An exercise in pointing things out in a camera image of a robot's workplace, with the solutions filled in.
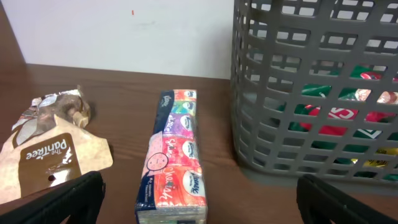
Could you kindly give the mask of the grey plastic basket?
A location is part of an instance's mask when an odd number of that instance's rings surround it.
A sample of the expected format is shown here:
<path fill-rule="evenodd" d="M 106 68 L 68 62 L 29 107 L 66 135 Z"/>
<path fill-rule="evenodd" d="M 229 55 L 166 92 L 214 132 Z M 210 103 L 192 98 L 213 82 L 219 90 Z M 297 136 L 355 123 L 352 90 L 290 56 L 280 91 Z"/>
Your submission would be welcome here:
<path fill-rule="evenodd" d="M 238 157 L 265 174 L 303 174 L 270 168 L 275 126 L 265 109 L 274 80 L 315 82 L 313 68 L 344 68 L 376 64 L 397 69 L 396 1 L 236 1 L 233 12 L 233 136 Z M 340 179 L 391 188 L 396 182 Z"/>

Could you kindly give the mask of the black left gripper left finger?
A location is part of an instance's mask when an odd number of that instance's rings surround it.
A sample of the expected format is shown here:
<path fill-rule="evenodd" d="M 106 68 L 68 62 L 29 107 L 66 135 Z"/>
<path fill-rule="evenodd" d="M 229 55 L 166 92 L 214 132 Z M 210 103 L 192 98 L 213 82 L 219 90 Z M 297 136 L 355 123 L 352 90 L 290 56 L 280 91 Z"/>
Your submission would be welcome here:
<path fill-rule="evenodd" d="M 1 223 L 96 223 L 105 196 L 101 173 L 91 171 L 1 215 Z"/>

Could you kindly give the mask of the Kleenex tissue multipack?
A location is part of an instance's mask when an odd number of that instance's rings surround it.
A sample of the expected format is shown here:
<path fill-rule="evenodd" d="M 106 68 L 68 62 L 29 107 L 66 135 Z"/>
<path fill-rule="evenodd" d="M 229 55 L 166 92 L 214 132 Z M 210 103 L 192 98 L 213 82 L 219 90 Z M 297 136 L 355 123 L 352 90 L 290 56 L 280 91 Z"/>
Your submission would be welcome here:
<path fill-rule="evenodd" d="M 138 223 L 205 223 L 197 91 L 162 91 L 135 203 Z"/>

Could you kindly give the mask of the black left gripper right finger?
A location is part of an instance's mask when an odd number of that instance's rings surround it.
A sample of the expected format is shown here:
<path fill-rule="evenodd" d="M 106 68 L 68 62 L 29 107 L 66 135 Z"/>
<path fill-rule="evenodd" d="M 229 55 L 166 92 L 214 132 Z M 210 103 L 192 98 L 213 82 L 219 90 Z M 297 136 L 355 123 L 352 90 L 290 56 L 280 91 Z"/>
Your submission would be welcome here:
<path fill-rule="evenodd" d="M 397 224 L 311 174 L 298 178 L 297 205 L 304 224 Z"/>

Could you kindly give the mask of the beige Pantree snack bag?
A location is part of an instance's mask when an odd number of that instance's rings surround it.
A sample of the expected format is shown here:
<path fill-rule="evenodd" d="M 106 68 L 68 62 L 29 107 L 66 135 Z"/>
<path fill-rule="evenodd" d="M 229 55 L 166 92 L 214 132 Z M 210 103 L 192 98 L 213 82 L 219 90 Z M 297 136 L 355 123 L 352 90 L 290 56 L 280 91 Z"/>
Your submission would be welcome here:
<path fill-rule="evenodd" d="M 1 203 L 111 167 L 107 140 L 85 130 L 90 119 L 80 87 L 34 98 L 1 149 Z"/>

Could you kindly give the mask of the green Nescafe coffee bag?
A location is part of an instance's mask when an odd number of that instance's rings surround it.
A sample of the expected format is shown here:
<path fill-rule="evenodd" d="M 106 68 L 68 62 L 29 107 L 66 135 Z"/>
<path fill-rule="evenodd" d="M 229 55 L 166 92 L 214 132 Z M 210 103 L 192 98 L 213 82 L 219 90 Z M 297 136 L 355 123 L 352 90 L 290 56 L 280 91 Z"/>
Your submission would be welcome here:
<path fill-rule="evenodd" d="M 321 83 L 274 80 L 270 168 L 289 174 L 397 181 L 397 69 L 313 68 Z"/>

